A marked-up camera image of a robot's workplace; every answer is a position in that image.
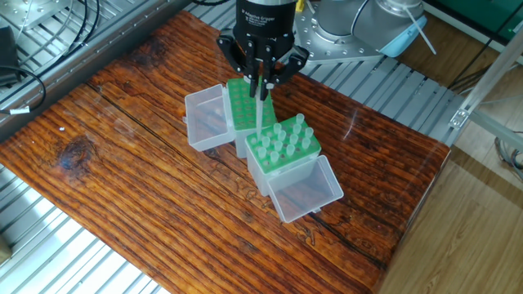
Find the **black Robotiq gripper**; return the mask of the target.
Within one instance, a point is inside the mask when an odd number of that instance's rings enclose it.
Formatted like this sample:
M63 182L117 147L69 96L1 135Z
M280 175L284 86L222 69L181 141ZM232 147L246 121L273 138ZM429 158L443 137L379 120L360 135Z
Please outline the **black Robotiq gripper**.
M306 65L310 52L294 45L294 16L295 7L236 7L235 35L221 31L217 38L231 67L248 79L250 97L257 91L256 58L263 53L263 100ZM287 53L287 63L277 69L277 59Z

